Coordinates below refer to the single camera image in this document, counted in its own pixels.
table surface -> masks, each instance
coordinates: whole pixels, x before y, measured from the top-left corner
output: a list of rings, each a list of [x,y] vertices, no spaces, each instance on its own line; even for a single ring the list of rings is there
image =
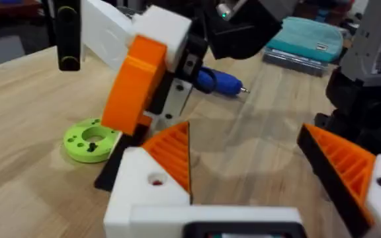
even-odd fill
[[[0,65],[0,237],[104,237],[109,193],[93,188],[103,164],[62,149],[74,123],[101,115],[116,72],[88,56],[58,71],[55,48]],[[296,145],[302,122],[330,113],[322,78],[250,59],[205,59],[251,90],[230,99],[194,90],[190,122],[196,204],[295,206],[309,237],[346,237],[333,204]]]

orange ribbed part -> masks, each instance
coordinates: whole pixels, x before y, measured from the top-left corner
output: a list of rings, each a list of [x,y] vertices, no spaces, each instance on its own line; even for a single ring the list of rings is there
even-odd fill
[[[101,124],[132,135],[165,73],[167,47],[136,36],[112,85]]]
[[[191,193],[189,175],[189,123],[167,128],[142,146],[188,193]]]
[[[317,145],[339,175],[370,223],[373,218],[365,202],[376,156],[343,139],[313,125],[304,124]]]

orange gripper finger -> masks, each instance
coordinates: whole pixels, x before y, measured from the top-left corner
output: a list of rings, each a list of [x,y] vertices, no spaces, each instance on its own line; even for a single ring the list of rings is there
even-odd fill
[[[167,47],[136,36],[105,105],[101,124],[132,135],[165,73]]]

teal case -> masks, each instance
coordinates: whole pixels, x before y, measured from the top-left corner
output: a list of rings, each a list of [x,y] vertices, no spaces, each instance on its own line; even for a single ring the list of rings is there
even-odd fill
[[[284,19],[282,30],[267,43],[267,47],[323,62],[338,58],[342,45],[337,27],[298,17]]]

green disc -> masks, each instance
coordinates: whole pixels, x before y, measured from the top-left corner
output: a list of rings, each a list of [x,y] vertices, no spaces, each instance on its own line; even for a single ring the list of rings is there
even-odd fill
[[[98,163],[108,159],[117,135],[117,131],[102,126],[101,119],[87,119],[72,126],[65,133],[63,143],[74,160]]]

